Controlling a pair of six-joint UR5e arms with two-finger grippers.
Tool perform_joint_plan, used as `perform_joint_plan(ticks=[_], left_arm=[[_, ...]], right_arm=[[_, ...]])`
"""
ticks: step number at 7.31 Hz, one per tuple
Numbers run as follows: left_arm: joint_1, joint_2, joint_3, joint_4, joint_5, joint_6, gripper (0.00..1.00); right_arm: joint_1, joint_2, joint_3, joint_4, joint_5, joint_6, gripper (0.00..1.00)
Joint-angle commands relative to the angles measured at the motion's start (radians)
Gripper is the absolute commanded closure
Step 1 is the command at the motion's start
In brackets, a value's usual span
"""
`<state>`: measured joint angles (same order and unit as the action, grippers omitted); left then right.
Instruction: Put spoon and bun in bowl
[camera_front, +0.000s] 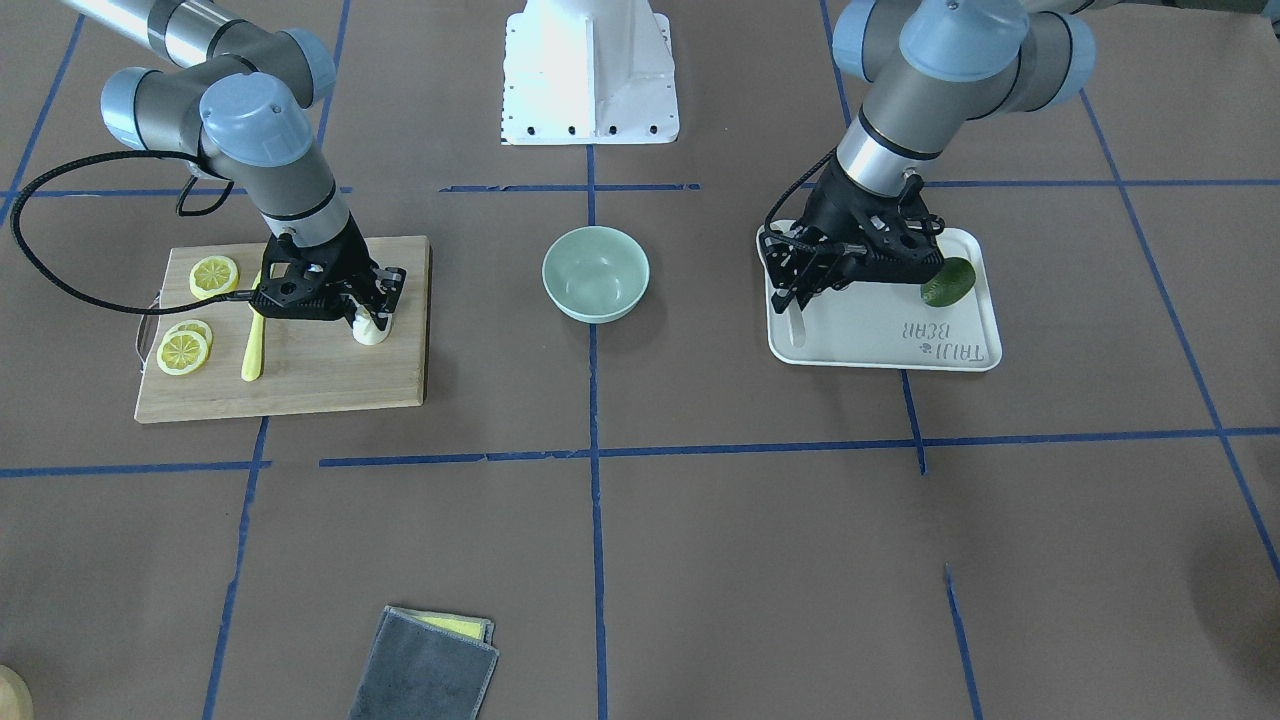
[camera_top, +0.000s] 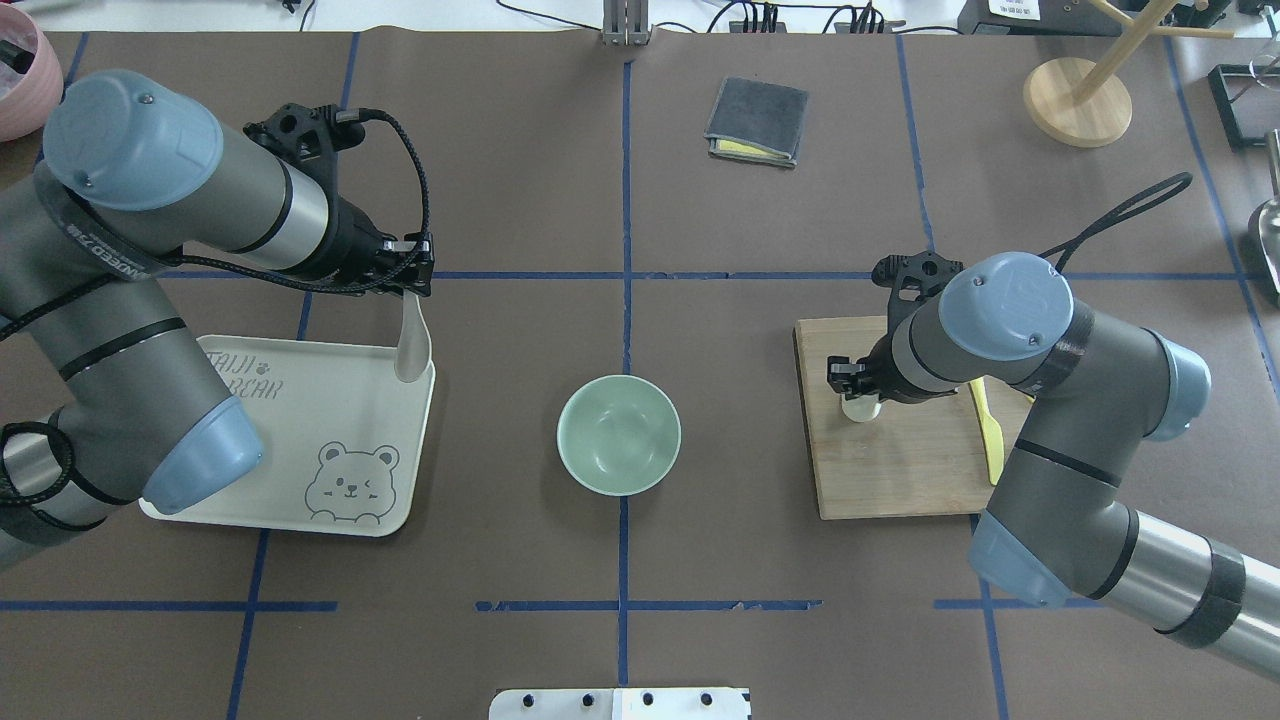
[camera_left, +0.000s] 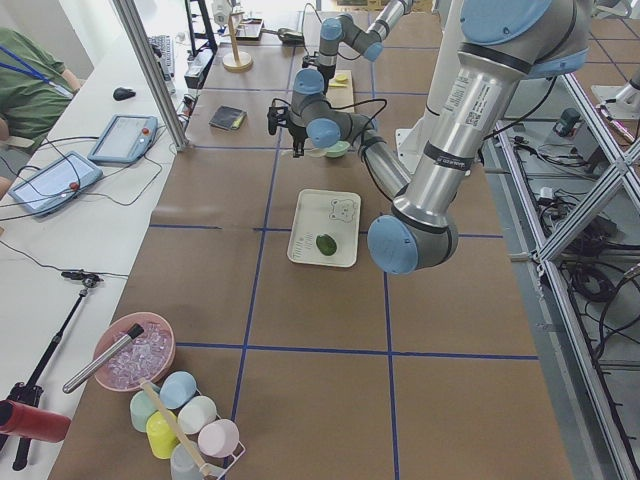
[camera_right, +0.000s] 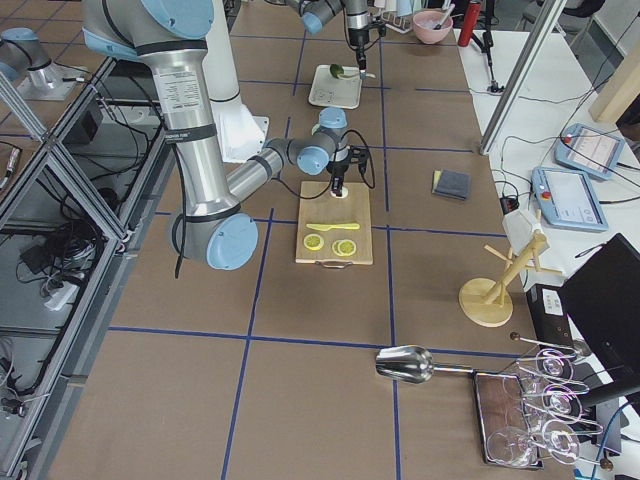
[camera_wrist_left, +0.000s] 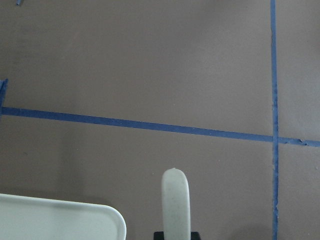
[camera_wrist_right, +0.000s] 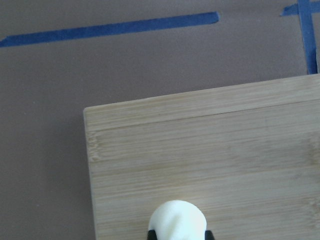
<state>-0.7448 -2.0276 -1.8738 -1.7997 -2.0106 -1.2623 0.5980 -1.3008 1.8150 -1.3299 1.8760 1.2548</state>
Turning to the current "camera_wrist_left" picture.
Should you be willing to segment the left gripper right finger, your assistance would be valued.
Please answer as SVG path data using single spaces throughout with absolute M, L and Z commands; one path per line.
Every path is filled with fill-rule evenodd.
M 192 231 L 192 232 L 190 233 L 190 239 L 191 239 L 191 240 L 201 240 L 200 233 L 197 232 L 197 231 Z

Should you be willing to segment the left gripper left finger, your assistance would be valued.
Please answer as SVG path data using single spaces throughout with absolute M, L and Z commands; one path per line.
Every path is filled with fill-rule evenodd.
M 153 240 L 165 240 L 163 231 L 156 231 L 153 233 Z

